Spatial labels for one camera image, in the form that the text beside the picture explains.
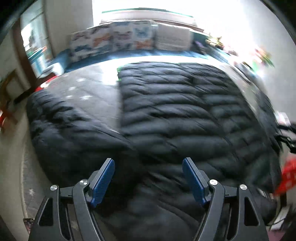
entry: white wall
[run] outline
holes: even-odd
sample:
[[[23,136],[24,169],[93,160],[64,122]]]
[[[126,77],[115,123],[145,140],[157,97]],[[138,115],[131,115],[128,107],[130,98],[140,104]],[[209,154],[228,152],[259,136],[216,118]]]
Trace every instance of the white wall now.
[[[26,89],[30,88],[30,84],[26,79],[24,71],[19,63],[18,56],[15,52],[12,31],[10,30],[0,45],[0,77],[5,78],[6,75],[14,69],[16,69],[23,86]]]
[[[52,51],[69,48],[69,34],[93,27],[92,0],[44,0]]]

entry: blue clamp pad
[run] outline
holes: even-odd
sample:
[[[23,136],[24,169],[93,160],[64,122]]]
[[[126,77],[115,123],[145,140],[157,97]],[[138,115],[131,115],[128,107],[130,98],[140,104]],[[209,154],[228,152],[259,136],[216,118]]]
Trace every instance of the blue clamp pad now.
[[[202,206],[205,205],[211,200],[209,185],[207,184],[209,178],[204,172],[202,174],[198,170],[190,157],[183,160],[182,169],[195,201],[200,203]]]
[[[107,158],[100,170],[93,172],[90,176],[86,199],[93,208],[102,202],[114,171],[115,162],[111,158]]]

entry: butterfly pillow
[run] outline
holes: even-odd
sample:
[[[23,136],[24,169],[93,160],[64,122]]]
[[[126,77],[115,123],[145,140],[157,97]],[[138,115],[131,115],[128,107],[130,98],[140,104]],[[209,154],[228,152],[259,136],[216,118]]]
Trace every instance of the butterfly pillow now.
[[[71,61],[77,62],[87,58],[92,51],[89,30],[77,31],[71,34]]]
[[[153,27],[150,21],[133,22],[133,44],[135,49],[153,49]]]
[[[112,51],[112,32],[109,25],[88,29],[90,31],[92,56]]]
[[[133,23],[131,21],[114,22],[111,24],[113,32],[113,51],[132,50]]]

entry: black puffer jacket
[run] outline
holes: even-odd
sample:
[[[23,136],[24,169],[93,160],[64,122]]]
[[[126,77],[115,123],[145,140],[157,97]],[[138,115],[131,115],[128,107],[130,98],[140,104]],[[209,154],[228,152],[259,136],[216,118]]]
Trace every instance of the black puffer jacket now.
[[[122,67],[118,77],[121,133],[145,164],[180,164],[189,156],[210,179],[274,191],[280,180],[270,140],[275,130],[267,133],[262,127],[275,123],[273,113],[261,111],[271,118],[264,120],[261,114],[261,125],[222,70],[142,62]]]
[[[47,91],[28,99],[32,143],[50,181],[74,185],[111,157],[114,178],[97,211],[118,239],[187,241],[203,214],[181,170],[191,157],[210,179],[247,184],[270,219],[274,205],[256,191],[273,192],[280,181],[276,129],[265,128],[275,123],[266,96],[258,98],[258,121],[238,87],[212,66],[137,63],[118,76],[120,134]]]

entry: floor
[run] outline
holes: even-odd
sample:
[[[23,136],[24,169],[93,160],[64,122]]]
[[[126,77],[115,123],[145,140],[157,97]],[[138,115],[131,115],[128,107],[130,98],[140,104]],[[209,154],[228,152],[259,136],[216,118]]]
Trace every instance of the floor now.
[[[265,69],[262,79],[276,110],[284,111],[292,121],[296,121],[294,111],[294,91],[296,89],[296,46],[280,21],[259,0],[237,0],[235,4],[239,10],[235,15],[242,15],[239,24],[240,34],[252,34],[252,39],[258,46],[272,54],[275,68]],[[236,11],[229,6],[230,15]],[[238,29],[225,28],[225,31],[236,34]],[[28,233],[23,225],[23,209],[20,188],[20,164],[23,156],[23,144],[26,136],[27,120],[24,115],[25,102],[20,103],[16,112],[18,124],[7,123],[5,133],[0,134],[0,215],[17,241],[28,239]],[[288,193],[288,202],[296,204],[296,189]]]

